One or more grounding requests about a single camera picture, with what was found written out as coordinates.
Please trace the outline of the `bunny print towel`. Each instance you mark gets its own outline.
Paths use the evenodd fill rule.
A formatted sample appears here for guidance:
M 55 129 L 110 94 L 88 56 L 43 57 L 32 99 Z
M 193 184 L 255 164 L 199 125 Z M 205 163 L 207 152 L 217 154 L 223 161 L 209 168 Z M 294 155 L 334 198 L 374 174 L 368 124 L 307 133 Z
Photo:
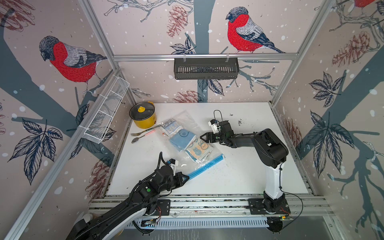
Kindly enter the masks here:
M 214 148 L 203 140 L 195 140 L 186 148 L 188 156 L 196 163 L 202 163 Z

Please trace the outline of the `clear vacuum bag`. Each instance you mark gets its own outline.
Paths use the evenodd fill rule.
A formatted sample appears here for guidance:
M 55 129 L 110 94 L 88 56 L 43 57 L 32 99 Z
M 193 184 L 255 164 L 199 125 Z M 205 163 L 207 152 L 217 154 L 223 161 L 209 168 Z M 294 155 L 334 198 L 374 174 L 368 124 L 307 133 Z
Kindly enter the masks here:
M 212 144 L 200 139 L 203 131 L 193 116 L 183 111 L 159 123 L 159 135 L 176 172 L 196 178 L 225 159 Z

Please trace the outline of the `blue towel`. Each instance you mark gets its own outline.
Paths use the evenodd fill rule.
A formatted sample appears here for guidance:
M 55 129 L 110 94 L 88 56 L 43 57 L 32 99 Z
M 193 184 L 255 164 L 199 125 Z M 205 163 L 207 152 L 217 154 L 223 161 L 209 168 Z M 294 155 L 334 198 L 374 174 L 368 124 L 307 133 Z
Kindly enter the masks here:
M 181 129 L 173 137 L 170 138 L 170 143 L 179 151 L 185 150 L 194 140 L 196 135 L 186 129 Z

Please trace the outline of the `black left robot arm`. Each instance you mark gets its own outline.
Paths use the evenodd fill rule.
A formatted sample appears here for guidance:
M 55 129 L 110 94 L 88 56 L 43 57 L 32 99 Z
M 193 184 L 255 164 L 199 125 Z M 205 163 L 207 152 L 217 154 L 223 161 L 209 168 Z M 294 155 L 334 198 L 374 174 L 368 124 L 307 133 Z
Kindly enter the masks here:
M 182 172 L 174 173 L 166 165 L 139 181 L 129 197 L 107 213 L 86 222 L 78 221 L 71 229 L 68 240 L 109 240 L 129 223 L 157 210 L 161 192 L 182 187 L 189 176 Z

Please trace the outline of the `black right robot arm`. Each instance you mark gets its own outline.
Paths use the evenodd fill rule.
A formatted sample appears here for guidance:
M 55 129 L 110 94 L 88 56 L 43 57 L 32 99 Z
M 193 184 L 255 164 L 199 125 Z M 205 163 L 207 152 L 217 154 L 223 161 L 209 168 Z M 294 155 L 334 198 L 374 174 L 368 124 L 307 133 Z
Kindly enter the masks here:
M 282 167 L 289 150 L 271 129 L 251 134 L 235 134 L 228 121 L 211 120 L 211 132 L 204 133 L 200 139 L 205 143 L 219 143 L 230 148 L 251 147 L 266 167 L 266 188 L 263 192 L 264 209 L 273 213 L 280 208 L 285 198 L 281 186 Z

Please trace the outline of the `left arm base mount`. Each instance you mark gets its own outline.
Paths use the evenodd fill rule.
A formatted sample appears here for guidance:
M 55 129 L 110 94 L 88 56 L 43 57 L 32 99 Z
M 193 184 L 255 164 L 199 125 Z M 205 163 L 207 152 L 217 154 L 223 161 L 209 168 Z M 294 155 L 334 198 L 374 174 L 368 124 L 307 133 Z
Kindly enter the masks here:
M 159 199 L 155 203 L 150 203 L 146 208 L 145 216 L 169 216 L 171 210 L 171 201 L 168 199 Z

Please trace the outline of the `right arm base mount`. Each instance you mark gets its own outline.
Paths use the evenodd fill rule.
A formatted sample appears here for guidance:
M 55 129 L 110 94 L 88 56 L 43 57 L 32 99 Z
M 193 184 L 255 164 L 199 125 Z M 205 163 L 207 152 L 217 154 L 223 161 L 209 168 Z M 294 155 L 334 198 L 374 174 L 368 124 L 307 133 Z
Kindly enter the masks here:
M 278 199 L 266 197 L 263 199 L 248 199 L 248 209 L 251 215 L 279 215 L 288 216 L 291 214 L 285 195 Z

